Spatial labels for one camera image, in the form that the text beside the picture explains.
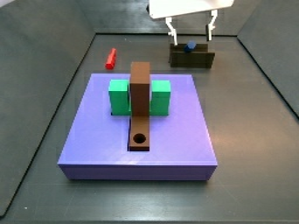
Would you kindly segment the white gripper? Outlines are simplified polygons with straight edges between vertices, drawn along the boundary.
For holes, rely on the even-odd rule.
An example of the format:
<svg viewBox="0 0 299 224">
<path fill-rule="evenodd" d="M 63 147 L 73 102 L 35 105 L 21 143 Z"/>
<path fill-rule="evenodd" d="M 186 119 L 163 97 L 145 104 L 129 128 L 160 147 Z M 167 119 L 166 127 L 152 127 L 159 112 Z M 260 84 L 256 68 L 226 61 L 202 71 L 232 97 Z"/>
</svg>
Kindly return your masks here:
<svg viewBox="0 0 299 224">
<path fill-rule="evenodd" d="M 170 29 L 168 35 L 172 36 L 174 45 L 178 46 L 176 29 L 174 28 L 174 20 L 171 17 L 211 11 L 211 20 L 206 25 L 206 37 L 207 41 L 211 41 L 215 21 L 219 14 L 218 9 L 231 7 L 234 2 L 235 0 L 149 0 L 149 17 L 152 19 L 166 18 L 164 22 Z"/>
</svg>

